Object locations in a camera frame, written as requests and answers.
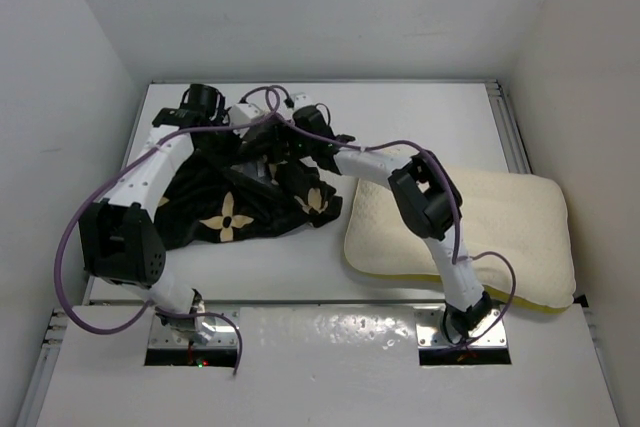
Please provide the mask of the black floral pillowcase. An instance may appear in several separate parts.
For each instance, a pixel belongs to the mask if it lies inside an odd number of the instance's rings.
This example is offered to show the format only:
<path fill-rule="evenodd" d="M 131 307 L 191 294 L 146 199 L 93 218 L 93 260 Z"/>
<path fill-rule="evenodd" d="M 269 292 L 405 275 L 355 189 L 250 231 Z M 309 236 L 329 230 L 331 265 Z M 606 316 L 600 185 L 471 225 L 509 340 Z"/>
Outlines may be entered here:
<path fill-rule="evenodd" d="M 343 199 L 318 168 L 291 154 L 241 160 L 233 132 L 196 133 L 194 152 L 163 193 L 154 225 L 168 250 L 193 242 L 219 244 L 283 236 L 305 225 L 320 228 L 342 212 Z"/>

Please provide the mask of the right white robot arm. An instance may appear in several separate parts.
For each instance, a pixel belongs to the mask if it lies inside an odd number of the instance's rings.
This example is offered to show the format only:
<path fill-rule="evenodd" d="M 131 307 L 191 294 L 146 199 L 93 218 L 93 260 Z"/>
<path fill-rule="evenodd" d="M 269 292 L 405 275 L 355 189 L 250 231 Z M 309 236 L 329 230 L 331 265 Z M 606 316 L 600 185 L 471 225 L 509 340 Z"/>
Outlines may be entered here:
<path fill-rule="evenodd" d="M 464 246 L 462 196 L 436 156 L 409 141 L 357 147 L 352 137 L 335 135 L 316 106 L 295 109 L 288 124 L 296 133 L 295 153 L 391 192 L 404 225 L 435 262 L 445 296 L 443 335 L 452 345 L 470 343 L 493 303 Z"/>

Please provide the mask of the cream foam pillow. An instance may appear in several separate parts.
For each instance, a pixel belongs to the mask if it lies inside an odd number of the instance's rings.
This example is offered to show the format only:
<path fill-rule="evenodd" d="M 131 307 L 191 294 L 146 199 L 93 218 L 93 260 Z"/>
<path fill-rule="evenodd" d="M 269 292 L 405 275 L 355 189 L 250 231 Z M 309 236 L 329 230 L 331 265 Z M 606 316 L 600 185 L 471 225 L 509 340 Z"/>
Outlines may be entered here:
<path fill-rule="evenodd" d="M 478 256 L 474 270 L 490 295 L 548 314 L 574 301 L 576 280 L 568 212 L 552 180 L 518 173 L 446 166 L 462 195 L 462 234 Z M 392 193 L 357 184 L 344 240 L 356 271 L 385 281 L 437 282 L 428 248 L 401 220 Z"/>

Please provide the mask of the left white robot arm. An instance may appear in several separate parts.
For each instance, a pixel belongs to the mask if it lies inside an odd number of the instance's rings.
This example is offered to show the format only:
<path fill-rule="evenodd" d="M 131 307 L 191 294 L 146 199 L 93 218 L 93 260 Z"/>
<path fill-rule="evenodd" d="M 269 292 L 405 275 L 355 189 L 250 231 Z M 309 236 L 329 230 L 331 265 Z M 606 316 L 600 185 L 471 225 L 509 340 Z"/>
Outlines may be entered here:
<path fill-rule="evenodd" d="M 282 87 L 266 86 L 263 91 L 264 107 L 246 99 L 228 106 L 217 89 L 190 85 L 178 107 L 164 108 L 156 115 L 136 160 L 79 219 L 88 273 L 154 306 L 161 323 L 190 343 L 210 342 L 217 322 L 205 314 L 200 293 L 169 267 L 154 218 L 164 192 L 202 135 L 244 134 L 272 110 L 293 104 Z"/>

